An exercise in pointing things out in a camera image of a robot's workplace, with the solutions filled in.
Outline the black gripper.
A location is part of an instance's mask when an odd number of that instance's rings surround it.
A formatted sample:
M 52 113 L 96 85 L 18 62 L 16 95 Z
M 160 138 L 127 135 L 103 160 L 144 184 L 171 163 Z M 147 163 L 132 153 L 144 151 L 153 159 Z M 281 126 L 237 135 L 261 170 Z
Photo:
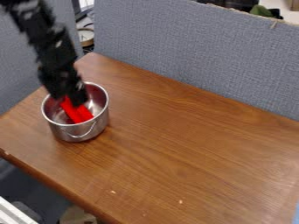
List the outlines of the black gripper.
M 72 106 L 79 107 L 89 98 L 84 81 L 73 68 L 77 54 L 65 25 L 56 21 L 44 0 L 0 0 L 0 6 L 36 52 L 40 81 L 51 97 L 60 99 L 65 95 L 68 82 L 67 96 Z

